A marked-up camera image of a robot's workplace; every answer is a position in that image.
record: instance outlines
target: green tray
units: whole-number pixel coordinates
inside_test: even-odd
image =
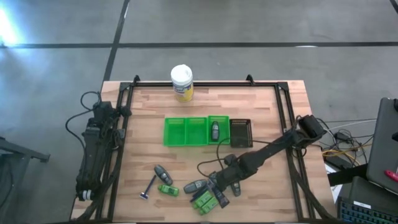
[[[214,121],[218,122],[220,136],[217,141],[211,140],[211,125]],[[209,144],[218,144],[220,141],[229,138],[229,116],[209,116],[208,117]],[[221,144],[229,144],[230,139],[223,141]]]
[[[208,141],[207,118],[165,118],[164,146],[206,146]]]

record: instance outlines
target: concrete floor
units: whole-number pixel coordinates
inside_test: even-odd
[[[112,43],[123,2],[3,0],[1,40]],[[398,41],[397,24],[388,0],[131,0],[120,43],[387,42]],[[68,219],[83,152],[65,121],[83,111],[82,93],[100,90],[110,51],[0,49],[0,136],[51,153],[48,164],[31,162],[12,223]],[[169,80],[180,63],[196,80],[242,80],[249,73],[256,80],[302,79],[315,116],[363,119],[377,116],[382,97],[398,96],[397,58],[398,47],[119,49],[110,80]],[[72,130],[82,132],[87,117],[74,120]],[[374,123],[347,129],[371,134]]]

